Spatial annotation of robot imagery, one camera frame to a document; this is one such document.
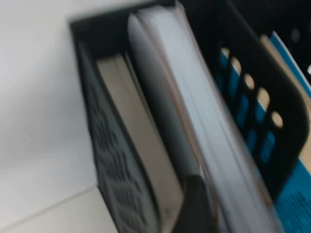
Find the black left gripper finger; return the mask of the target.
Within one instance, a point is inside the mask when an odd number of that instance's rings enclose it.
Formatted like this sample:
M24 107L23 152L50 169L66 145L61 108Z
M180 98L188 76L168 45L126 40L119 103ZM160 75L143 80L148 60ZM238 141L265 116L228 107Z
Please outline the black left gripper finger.
M172 233L218 233L218 198L200 175L185 177L184 199Z

